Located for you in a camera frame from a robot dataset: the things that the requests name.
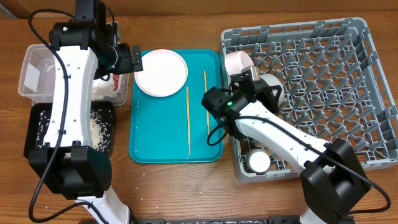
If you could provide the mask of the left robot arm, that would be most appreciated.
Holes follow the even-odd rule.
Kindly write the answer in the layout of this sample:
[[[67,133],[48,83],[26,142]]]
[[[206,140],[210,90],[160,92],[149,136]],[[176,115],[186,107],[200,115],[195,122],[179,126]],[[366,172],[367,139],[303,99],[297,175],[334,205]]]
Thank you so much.
[[[44,40],[55,59],[55,89],[44,144],[25,155],[38,187],[85,207],[98,223],[136,223],[111,186],[110,158],[93,146],[90,130],[94,80],[143,69],[138,45],[122,43],[118,25],[106,22],[102,1],[77,1],[68,21],[56,23]]]

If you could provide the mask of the small white cup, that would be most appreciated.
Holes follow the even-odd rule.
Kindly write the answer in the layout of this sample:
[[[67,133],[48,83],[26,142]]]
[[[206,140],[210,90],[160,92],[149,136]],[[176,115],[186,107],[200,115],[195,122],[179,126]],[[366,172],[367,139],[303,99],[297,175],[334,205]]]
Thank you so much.
[[[271,159],[263,149],[253,149],[246,155],[246,165],[255,173],[266,172],[271,166]]]

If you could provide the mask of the red snack wrapper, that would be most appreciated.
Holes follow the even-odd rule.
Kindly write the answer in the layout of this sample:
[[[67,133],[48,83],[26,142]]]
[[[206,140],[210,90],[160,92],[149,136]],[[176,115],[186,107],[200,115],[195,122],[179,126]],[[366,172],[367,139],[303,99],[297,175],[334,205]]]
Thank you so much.
[[[114,91],[119,88],[119,75],[113,74],[113,87]]]

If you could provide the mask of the pale green shallow bowl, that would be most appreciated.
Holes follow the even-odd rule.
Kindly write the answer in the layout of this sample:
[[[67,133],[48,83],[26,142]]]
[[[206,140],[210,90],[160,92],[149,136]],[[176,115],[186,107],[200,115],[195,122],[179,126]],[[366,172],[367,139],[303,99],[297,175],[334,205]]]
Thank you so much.
[[[275,77],[274,75],[265,73],[261,75],[261,78],[269,85],[269,86],[279,86],[281,91],[279,94],[279,97],[277,98],[277,93],[278,93],[278,89],[273,89],[272,90],[272,94],[274,96],[274,98],[277,100],[277,106],[281,106],[284,98],[285,98],[285,92],[284,92],[284,86],[283,84],[281,84],[281,82],[279,81],[279,79],[277,77]]]

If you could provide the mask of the wooden chopstick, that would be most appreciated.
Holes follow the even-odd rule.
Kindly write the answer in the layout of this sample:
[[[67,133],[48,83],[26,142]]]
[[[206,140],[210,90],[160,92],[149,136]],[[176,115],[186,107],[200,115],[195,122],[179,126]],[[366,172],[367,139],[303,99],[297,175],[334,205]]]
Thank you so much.
[[[205,86],[205,92],[207,92],[207,79],[206,79],[206,70],[203,71],[203,78],[204,78],[204,86]],[[208,135],[210,134],[210,117],[209,117],[209,112],[206,111],[206,124],[207,124],[207,132]]]
[[[186,104],[187,104],[187,133],[188,133],[188,155],[191,156],[191,130],[190,130],[190,97],[189,87],[186,87]]]

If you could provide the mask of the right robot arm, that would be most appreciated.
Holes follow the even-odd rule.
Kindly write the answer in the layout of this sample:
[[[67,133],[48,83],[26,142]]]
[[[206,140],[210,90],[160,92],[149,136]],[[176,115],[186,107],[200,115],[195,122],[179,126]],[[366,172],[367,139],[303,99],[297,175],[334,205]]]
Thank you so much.
[[[370,191],[372,182],[349,142],[328,143],[311,136],[276,113],[284,95],[273,75],[232,75],[238,87],[212,87],[201,103],[217,127],[238,140],[253,138],[285,159],[300,174],[307,209],[288,223],[352,223],[354,206]]]

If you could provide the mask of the white napkin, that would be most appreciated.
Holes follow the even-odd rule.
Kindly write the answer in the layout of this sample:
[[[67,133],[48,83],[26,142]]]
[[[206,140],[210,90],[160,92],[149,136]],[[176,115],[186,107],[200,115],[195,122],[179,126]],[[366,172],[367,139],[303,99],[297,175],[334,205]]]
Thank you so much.
[[[114,81],[110,78],[108,81],[102,79],[93,80],[91,100],[102,100],[105,96],[114,92]]]

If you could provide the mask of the large white plate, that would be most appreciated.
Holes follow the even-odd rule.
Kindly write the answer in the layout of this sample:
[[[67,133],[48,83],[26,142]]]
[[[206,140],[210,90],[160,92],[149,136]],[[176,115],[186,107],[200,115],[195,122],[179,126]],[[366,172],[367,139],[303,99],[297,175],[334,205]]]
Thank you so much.
[[[188,78],[188,66],[173,50],[152,50],[142,57],[143,70],[134,74],[136,85],[147,95],[171,96],[178,92]]]

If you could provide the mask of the white bowl with rice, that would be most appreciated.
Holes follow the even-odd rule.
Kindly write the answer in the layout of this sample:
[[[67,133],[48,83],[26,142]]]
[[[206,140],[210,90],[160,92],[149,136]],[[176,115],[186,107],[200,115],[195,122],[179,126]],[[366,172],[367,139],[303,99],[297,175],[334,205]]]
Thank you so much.
[[[224,66],[227,78],[230,81],[232,75],[239,75],[242,69],[254,65],[251,57],[244,51],[228,53],[224,58]]]

